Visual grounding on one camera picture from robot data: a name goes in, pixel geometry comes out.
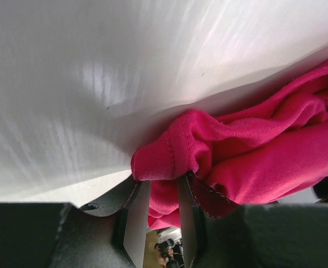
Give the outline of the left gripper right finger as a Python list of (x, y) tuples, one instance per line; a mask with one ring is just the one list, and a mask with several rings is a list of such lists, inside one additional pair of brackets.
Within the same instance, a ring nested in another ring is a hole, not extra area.
[(189, 171), (177, 181), (186, 267), (223, 267), (224, 217), (239, 207)]

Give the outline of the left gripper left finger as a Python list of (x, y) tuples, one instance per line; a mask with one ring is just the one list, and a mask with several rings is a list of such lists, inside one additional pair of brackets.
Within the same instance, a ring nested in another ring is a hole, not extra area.
[(143, 266), (150, 193), (149, 181), (137, 182), (127, 178), (80, 207), (89, 215), (114, 219), (110, 244), (131, 267)]

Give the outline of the pink t shirt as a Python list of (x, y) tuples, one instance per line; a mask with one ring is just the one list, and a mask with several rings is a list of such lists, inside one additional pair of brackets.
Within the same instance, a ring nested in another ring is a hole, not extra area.
[(328, 60), (259, 105), (212, 117), (190, 110), (131, 159), (151, 182), (148, 225), (179, 227), (176, 179), (191, 171), (238, 204), (266, 204), (328, 176)]

